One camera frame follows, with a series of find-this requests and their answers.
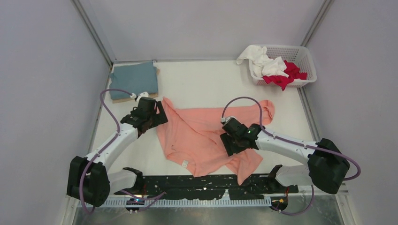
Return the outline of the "peach pink t-shirt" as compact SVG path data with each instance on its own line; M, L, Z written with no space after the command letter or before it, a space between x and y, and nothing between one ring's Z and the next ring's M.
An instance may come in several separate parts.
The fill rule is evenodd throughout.
M220 135L223 108L188 108L161 101L168 122L156 128L167 160L187 169L194 177L209 175L226 166L241 185L261 164L263 158L253 149L228 156Z

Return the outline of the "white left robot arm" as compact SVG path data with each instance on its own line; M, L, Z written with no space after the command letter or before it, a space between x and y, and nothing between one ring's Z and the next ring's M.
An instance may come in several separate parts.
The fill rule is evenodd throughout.
M124 167L108 170L124 150L147 130L167 123L161 101L140 97L138 105L117 122L116 131L96 150L85 157L74 157L69 166L66 193L94 207L101 206L109 195L130 191L139 194L144 188L141 171Z

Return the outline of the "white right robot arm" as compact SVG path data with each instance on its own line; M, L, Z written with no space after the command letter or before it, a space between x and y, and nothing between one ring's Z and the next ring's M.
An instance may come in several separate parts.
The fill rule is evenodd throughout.
M235 117L221 119L224 133L220 135L228 156L245 150L270 151L300 165L276 165L269 173L268 187L281 192L291 185L313 185L328 194L336 194L350 169L335 144L328 139L307 142L266 130L259 124L247 127Z

